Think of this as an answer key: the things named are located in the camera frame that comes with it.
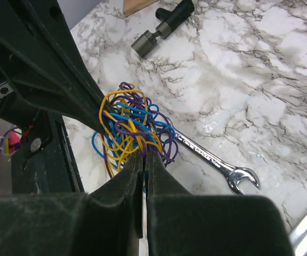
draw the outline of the white marble surface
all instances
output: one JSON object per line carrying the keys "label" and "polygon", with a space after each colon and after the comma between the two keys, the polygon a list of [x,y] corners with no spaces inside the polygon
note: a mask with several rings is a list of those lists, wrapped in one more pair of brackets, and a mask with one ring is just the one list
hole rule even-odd
{"label": "white marble surface", "polygon": [[[262,189],[246,182],[242,190],[272,199],[290,231],[307,212],[307,1],[194,1],[192,17],[140,59],[131,44],[155,31],[158,7],[177,2],[124,18],[123,1],[110,0],[71,32],[104,92],[122,81],[137,85],[180,131],[253,169]],[[94,191],[107,176],[93,131],[66,124],[84,187]],[[183,148],[168,170],[194,194],[231,194],[220,174]]]}

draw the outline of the bolt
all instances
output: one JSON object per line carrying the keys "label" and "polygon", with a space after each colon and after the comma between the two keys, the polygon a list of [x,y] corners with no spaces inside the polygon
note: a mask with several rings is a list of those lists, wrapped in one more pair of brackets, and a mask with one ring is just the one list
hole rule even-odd
{"label": "bolt", "polygon": [[0,89],[0,93],[1,94],[7,94],[9,92],[9,89],[7,88],[7,87],[2,87],[1,89]]}
{"label": "bolt", "polygon": [[30,151],[31,152],[36,152],[39,150],[39,148],[41,147],[41,139],[40,138],[36,138],[35,140],[33,140],[33,142],[30,145]]}

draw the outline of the wire bundle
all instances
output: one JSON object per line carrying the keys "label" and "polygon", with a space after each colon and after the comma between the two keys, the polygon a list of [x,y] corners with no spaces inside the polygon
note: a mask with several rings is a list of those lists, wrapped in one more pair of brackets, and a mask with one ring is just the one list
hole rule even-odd
{"label": "wire bundle", "polygon": [[[104,109],[107,101],[113,107],[113,113]],[[130,154],[137,150],[140,150],[144,158],[149,151],[159,152],[165,166],[174,162],[178,146],[169,119],[159,112],[159,107],[143,92],[134,89],[132,84],[122,82],[117,91],[104,97],[99,120],[106,132],[104,135],[99,134],[102,152],[95,146],[97,132],[92,135],[92,146],[104,159],[111,178],[115,175],[113,170],[119,172]],[[168,137],[166,140],[162,139],[164,134]]]}

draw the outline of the yellow wire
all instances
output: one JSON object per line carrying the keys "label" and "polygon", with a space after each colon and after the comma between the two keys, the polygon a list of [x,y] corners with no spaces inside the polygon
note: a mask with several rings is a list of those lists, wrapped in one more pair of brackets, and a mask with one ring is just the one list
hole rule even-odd
{"label": "yellow wire", "polygon": [[[135,138],[137,140],[138,145],[136,147],[134,147],[134,143],[135,143],[135,139],[133,138],[133,136],[131,135],[126,135],[123,133],[117,133],[117,136],[121,135],[122,138],[122,142],[119,144],[117,142],[117,140],[114,138],[114,136],[112,135],[112,133],[108,130],[107,126],[105,125],[102,115],[105,114],[109,119],[111,119],[112,121],[116,122],[117,120],[110,114],[108,113],[106,110],[104,110],[104,106],[106,104],[107,101],[112,102],[112,100],[117,97],[118,94],[123,94],[126,95],[127,97],[130,97],[132,99],[134,99],[134,97],[131,95],[131,93],[138,93],[141,94],[143,97],[143,101],[144,101],[144,108],[146,111],[148,111],[148,103],[146,101],[146,96],[144,95],[143,92],[141,92],[140,90],[136,90],[134,89],[134,85],[130,84],[130,90],[122,90],[121,88],[119,88],[117,91],[114,92],[110,92],[108,94],[105,95],[105,97],[102,100],[101,106],[100,106],[100,110],[99,110],[99,120],[101,125],[103,126],[103,128],[105,129],[106,134],[110,137],[110,139],[113,141],[113,147],[110,147],[104,140],[103,135],[100,135],[100,139],[102,144],[104,145],[105,149],[106,149],[106,162],[104,162],[104,166],[105,168],[110,170],[111,176],[114,177],[114,173],[112,171],[112,169],[114,169],[115,171],[119,172],[122,164],[127,163],[128,158],[130,156],[130,154],[136,152],[137,150],[141,150],[144,151],[144,147],[147,148],[147,145],[153,145],[155,146],[161,153],[163,153],[163,146],[160,142],[160,139],[158,138],[158,136],[156,135],[156,130],[154,128],[154,126],[149,123],[151,131],[149,132],[150,135],[153,137],[153,139],[155,140],[155,142],[152,141],[146,141],[145,138],[141,135],[136,135]],[[131,117],[130,114],[125,114],[125,112],[131,112],[131,110],[125,106],[120,106],[117,103],[122,103],[124,105],[129,105],[130,107],[135,107],[134,104],[127,102],[126,99],[124,98],[120,98],[119,100],[116,100],[115,102],[112,103],[112,107],[119,110],[119,114],[125,117]],[[141,122],[143,125],[146,125],[147,120],[148,120],[148,114],[145,113],[144,114],[144,120],[141,121],[140,118],[135,118],[135,120]],[[140,132],[136,126],[134,125],[133,121],[131,119],[127,120],[127,124],[126,123],[120,123],[120,125],[126,129],[127,131],[131,132],[131,133],[138,133]],[[118,161],[117,166],[115,166],[113,163],[111,163],[110,160],[113,161]]]}

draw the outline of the combination wrench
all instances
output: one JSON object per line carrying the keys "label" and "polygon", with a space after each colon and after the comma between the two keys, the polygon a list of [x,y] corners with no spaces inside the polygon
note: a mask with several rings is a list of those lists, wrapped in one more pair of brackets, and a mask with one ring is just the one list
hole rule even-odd
{"label": "combination wrench", "polygon": [[[174,128],[172,121],[169,119],[170,126]],[[238,185],[244,179],[248,179],[257,189],[260,188],[260,181],[255,172],[249,168],[237,167],[226,163],[217,156],[210,153],[201,145],[197,144],[187,136],[185,136],[180,131],[175,130],[174,140],[184,146],[186,149],[190,150],[196,156],[201,158],[204,162],[210,165],[212,168],[220,172],[226,179],[231,191],[238,195],[243,195],[244,193],[240,190]]]}

